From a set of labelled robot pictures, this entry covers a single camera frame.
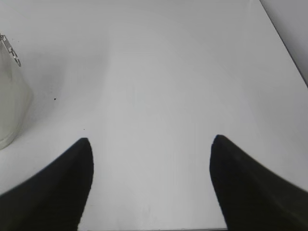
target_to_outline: white table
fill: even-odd
[[[223,228],[217,134],[308,190],[307,87],[259,1],[2,0],[0,31],[35,94],[0,193],[88,137],[80,230]]]

